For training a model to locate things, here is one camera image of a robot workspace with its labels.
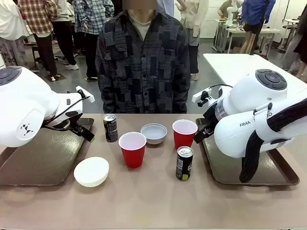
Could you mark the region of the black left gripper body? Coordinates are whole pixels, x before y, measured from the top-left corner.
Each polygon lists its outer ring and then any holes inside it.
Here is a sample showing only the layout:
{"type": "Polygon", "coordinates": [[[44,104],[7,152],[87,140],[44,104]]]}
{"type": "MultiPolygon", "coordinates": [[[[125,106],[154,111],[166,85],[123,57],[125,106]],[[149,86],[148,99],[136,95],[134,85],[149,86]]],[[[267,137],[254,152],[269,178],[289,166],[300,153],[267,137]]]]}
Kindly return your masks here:
{"type": "Polygon", "coordinates": [[[81,136],[84,132],[84,127],[81,126],[74,118],[65,120],[63,129],[65,131],[69,130],[78,136],[81,136]]]}

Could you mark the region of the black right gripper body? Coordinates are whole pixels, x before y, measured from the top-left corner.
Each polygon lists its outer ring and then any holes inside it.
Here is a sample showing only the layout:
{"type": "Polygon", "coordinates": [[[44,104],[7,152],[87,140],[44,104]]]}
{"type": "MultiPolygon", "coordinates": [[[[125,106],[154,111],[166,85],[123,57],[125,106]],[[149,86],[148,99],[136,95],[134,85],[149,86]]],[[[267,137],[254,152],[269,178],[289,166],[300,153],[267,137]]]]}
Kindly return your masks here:
{"type": "Polygon", "coordinates": [[[214,132],[214,129],[215,129],[216,125],[217,125],[217,118],[216,118],[216,115],[215,115],[215,108],[216,108],[216,105],[213,104],[203,114],[203,116],[204,116],[204,118],[206,120],[205,131],[208,134],[212,134],[214,132]]]}

